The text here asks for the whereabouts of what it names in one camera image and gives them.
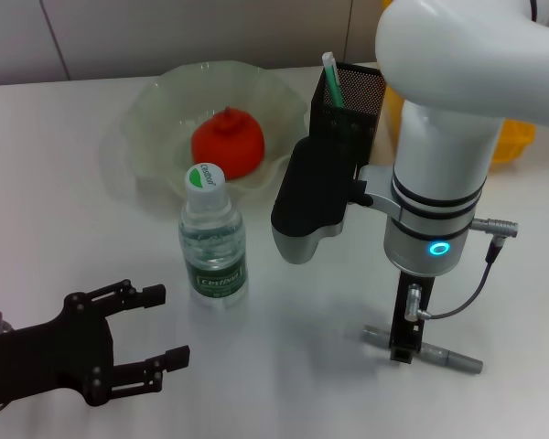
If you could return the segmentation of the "green glass fruit plate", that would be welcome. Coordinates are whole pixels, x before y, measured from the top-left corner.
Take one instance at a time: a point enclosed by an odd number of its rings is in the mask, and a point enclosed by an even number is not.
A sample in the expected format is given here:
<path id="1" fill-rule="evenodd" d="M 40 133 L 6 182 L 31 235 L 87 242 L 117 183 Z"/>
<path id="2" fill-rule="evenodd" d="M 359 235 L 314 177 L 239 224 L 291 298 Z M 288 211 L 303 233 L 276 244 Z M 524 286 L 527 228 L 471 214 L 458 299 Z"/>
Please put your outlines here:
<path id="1" fill-rule="evenodd" d="M 307 136 L 307 103 L 272 71 L 233 60 L 182 65 L 143 89 L 122 121 L 135 175 L 184 196 L 194 164 L 191 137 L 226 107 L 249 113 L 265 140 L 264 160 L 230 181 L 230 194 L 240 198 L 267 187 Z"/>

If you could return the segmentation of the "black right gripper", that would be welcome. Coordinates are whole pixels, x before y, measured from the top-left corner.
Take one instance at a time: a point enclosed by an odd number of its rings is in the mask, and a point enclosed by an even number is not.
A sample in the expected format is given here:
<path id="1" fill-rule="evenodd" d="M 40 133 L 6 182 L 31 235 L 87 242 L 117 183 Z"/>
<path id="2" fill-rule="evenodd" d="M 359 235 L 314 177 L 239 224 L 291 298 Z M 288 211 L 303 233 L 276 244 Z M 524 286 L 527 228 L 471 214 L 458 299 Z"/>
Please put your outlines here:
<path id="1" fill-rule="evenodd" d="M 390 360 L 411 364 L 423 341 L 425 311 L 433 290 L 435 277 L 420 277 L 401 272 L 393 310 L 390 332 Z"/>

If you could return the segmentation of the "right gripper silver connector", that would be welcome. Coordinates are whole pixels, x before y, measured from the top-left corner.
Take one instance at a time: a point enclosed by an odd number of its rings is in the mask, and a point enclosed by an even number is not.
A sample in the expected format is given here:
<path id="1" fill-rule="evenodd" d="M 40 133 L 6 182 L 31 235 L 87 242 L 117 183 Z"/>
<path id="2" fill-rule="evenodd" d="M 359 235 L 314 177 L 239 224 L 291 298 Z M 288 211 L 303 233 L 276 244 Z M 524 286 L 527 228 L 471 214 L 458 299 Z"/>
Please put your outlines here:
<path id="1" fill-rule="evenodd" d="M 408 287 L 404 319 L 408 322 L 430 320 L 432 315 L 421 308 L 422 287 L 419 284 L 410 284 Z"/>

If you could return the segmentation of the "red-orange fruit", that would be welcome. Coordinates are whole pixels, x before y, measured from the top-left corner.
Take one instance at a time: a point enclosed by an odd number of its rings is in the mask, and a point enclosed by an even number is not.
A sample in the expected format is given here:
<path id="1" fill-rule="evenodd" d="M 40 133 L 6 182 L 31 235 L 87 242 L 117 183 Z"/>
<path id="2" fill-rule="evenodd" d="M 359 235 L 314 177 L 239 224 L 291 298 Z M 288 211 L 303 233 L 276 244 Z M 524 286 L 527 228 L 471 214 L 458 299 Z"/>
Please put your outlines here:
<path id="1" fill-rule="evenodd" d="M 226 107 L 194 131 L 191 153 L 195 164 L 212 163 L 227 180 L 246 177 L 264 160 L 263 130 L 248 112 Z"/>

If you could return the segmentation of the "clear green-label water bottle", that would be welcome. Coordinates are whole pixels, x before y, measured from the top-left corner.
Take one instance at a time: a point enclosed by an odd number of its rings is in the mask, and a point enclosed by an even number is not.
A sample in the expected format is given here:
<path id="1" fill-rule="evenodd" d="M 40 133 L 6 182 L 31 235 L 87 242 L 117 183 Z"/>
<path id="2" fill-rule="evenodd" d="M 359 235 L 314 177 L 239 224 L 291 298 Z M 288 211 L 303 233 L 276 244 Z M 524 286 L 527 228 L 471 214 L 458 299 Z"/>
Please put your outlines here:
<path id="1" fill-rule="evenodd" d="M 242 213 L 231 202 L 223 171 L 212 163 L 192 166 L 185 189 L 178 233 L 190 291 L 204 305 L 225 309 L 247 293 Z"/>

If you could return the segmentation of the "grey glitter marker pen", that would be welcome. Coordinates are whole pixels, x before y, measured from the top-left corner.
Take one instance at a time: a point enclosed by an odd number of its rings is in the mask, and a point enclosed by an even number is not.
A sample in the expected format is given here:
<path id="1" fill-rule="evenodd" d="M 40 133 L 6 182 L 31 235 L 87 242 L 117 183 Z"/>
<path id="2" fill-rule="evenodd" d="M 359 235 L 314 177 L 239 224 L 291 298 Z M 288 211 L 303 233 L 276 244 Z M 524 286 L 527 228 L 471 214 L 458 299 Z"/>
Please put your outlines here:
<path id="1" fill-rule="evenodd" d="M 361 331 L 361 340 L 376 348 L 393 351 L 390 347 L 389 331 L 377 327 L 364 326 Z M 425 342 L 421 344 L 418 352 L 406 351 L 404 357 L 409 360 L 419 359 L 427 364 L 472 375 L 478 375 L 483 370 L 483 362 L 478 359 Z"/>

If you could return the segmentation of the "black mesh pen holder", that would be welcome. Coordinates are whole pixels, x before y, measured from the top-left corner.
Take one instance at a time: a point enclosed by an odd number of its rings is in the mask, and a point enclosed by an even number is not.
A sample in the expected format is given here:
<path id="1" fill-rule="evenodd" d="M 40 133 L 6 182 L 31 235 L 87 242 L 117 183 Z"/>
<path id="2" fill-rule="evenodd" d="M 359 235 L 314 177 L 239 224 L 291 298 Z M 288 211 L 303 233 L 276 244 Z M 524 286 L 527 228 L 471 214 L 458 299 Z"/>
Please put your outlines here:
<path id="1" fill-rule="evenodd" d="M 347 144 L 362 167 L 369 163 L 386 83 L 375 68 L 340 62 L 338 71 L 343 105 L 333 103 L 321 74 L 311 100 L 309 134 Z"/>

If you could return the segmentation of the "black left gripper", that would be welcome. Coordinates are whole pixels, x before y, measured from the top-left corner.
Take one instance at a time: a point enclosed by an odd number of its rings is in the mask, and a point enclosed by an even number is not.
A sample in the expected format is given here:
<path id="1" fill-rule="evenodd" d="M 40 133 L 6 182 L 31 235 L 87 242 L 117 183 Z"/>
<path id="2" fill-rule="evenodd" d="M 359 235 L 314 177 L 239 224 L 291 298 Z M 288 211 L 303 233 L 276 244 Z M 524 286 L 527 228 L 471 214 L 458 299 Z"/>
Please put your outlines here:
<path id="1" fill-rule="evenodd" d="M 138 291 L 129 279 L 69 294 L 60 313 L 32 327 L 0 334 L 0 404 L 57 389 L 79 393 L 90 406 L 112 396 L 161 392 L 165 372 L 189 364 L 188 345 L 143 361 L 113 366 L 105 315 L 166 302 L 163 284 Z"/>

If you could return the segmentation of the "yellow plastic bin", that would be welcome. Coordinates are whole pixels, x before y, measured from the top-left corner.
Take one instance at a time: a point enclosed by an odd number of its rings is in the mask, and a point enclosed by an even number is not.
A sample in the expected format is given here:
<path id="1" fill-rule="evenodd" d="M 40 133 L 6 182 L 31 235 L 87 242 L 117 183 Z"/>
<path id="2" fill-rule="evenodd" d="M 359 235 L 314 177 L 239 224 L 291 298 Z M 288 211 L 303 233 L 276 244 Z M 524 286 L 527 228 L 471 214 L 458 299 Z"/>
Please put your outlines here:
<path id="1" fill-rule="evenodd" d="M 535 43 L 549 39 L 537 0 L 382 0 L 376 48 L 399 109 L 397 147 L 420 134 L 444 156 L 463 151 L 486 166 L 518 158 L 549 118 L 527 76 Z"/>

